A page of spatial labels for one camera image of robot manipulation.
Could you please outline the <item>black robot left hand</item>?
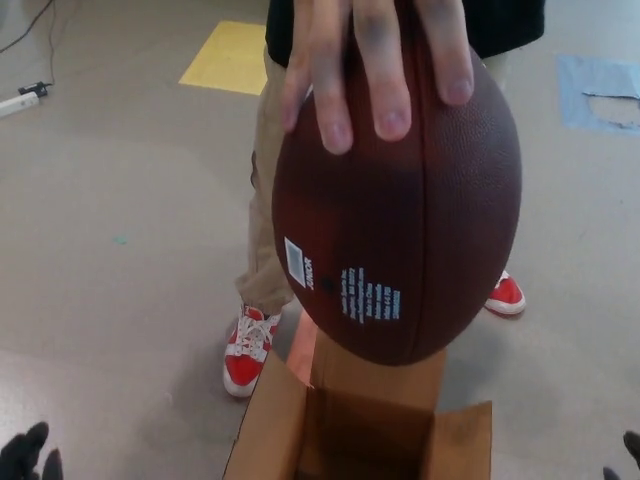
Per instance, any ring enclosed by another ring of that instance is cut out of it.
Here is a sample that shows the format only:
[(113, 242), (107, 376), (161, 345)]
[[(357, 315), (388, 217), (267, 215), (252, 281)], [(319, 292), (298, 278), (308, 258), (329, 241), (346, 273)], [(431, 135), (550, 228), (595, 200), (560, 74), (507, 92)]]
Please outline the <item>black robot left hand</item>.
[(45, 421), (15, 435), (1, 449), (1, 480), (63, 480), (62, 458), (57, 448), (47, 455), (42, 471), (36, 470), (48, 436), (49, 425)]

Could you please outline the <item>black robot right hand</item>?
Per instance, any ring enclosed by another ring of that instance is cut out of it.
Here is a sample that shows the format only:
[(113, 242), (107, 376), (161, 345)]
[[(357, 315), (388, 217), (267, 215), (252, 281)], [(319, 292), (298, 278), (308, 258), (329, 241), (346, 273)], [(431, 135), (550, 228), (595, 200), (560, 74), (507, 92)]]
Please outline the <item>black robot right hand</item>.
[[(640, 435), (637, 432), (628, 430), (623, 435), (623, 443), (636, 462), (637, 467), (640, 468)], [(620, 480), (620, 476), (610, 467), (604, 467), (602, 474), (604, 480)]]

